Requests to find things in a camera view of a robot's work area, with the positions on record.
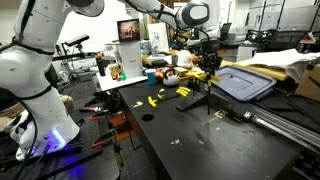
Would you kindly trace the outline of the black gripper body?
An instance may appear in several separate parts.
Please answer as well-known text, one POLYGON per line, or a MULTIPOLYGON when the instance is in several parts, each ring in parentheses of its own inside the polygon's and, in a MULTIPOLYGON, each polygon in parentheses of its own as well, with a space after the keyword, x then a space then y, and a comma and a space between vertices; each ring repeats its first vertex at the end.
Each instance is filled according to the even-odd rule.
POLYGON ((220 67, 222 58, 218 55, 220 42, 218 40, 210 40, 203 42, 201 45, 200 68, 206 70, 216 70, 220 67))

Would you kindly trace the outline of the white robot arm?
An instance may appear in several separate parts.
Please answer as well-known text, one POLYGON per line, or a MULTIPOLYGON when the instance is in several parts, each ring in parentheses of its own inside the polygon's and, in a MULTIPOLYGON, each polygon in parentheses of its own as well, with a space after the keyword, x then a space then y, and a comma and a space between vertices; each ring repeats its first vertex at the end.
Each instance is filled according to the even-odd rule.
MULTIPOLYGON (((219 36, 219 0, 191 0, 179 10, 158 0, 123 0, 135 10, 161 20, 173 29, 198 28, 202 40, 219 36)), ((55 45, 69 13, 97 17, 105 0, 22 0, 14 24, 14 37, 1 48, 0 86, 9 90, 32 117, 12 138, 18 149, 15 159, 23 161, 62 150, 80 132, 48 82, 55 45)))

